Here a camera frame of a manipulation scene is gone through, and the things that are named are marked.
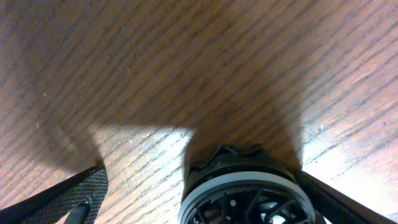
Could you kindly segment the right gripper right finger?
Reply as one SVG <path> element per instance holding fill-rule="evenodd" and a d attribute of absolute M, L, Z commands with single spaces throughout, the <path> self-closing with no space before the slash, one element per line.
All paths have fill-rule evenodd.
<path fill-rule="evenodd" d="M 394 223 L 304 171 L 294 176 L 314 209 L 332 223 Z"/>

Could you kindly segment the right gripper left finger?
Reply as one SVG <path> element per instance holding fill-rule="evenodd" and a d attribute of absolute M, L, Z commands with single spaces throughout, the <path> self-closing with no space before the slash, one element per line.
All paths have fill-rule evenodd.
<path fill-rule="evenodd" d="M 1 223 L 94 223 L 108 192 L 103 163 L 1 210 Z"/>

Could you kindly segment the black round spinner toy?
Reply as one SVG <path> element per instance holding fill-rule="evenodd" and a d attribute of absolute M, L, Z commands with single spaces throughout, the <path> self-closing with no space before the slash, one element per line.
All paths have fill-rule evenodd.
<path fill-rule="evenodd" d="M 261 145 L 222 144 L 190 165 L 177 221 L 315 223 L 316 211 L 293 173 Z"/>

